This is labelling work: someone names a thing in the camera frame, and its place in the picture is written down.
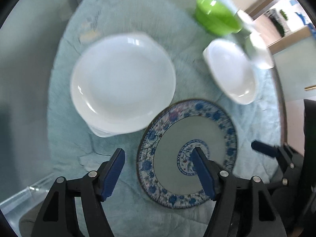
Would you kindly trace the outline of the blue floral patterned plate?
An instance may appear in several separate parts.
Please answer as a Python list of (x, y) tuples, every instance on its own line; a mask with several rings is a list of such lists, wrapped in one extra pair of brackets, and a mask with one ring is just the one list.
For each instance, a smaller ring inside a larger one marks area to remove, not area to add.
[(184, 100), (163, 110), (147, 127), (137, 154), (137, 174), (145, 193), (172, 209), (205, 203), (192, 162), (199, 147), (231, 172), (237, 157), (237, 131), (229, 115), (213, 102)]

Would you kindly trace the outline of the white ceramic bowl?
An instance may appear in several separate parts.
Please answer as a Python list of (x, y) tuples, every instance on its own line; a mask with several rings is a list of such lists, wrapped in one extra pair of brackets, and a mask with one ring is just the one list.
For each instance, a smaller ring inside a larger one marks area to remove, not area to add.
[(242, 48), (232, 41), (215, 39), (202, 55), (216, 84), (229, 99), (241, 105), (255, 100), (258, 80)]
[(254, 20), (243, 10), (238, 10), (236, 16), (242, 23), (242, 31), (246, 33), (244, 47), (249, 58), (261, 70), (272, 69), (275, 66), (274, 60)]

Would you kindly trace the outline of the white plate with handles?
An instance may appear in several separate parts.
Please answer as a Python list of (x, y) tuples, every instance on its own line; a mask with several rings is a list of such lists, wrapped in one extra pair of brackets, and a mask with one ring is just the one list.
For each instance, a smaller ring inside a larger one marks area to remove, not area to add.
[(96, 136), (101, 137), (101, 138), (107, 138), (107, 137), (112, 137), (112, 136), (116, 136), (116, 135), (120, 135), (120, 133), (115, 133), (115, 132), (107, 132), (104, 130), (101, 130), (89, 123), (87, 123), (88, 128), (92, 131), (92, 133), (94, 133)]

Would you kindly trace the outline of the green plastic bowl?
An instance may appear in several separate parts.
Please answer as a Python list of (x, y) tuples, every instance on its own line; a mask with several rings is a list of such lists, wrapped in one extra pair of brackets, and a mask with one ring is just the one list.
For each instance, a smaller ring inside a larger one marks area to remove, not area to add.
[(241, 21), (218, 0), (196, 0), (195, 18), (208, 32), (217, 36), (242, 30)]

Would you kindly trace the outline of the white round plate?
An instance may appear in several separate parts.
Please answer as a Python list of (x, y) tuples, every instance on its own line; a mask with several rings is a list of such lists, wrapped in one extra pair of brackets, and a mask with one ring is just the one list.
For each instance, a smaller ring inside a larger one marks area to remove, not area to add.
[(142, 32), (107, 36), (79, 57), (70, 78), (72, 103), (107, 132), (146, 128), (171, 103), (176, 71), (168, 53)]

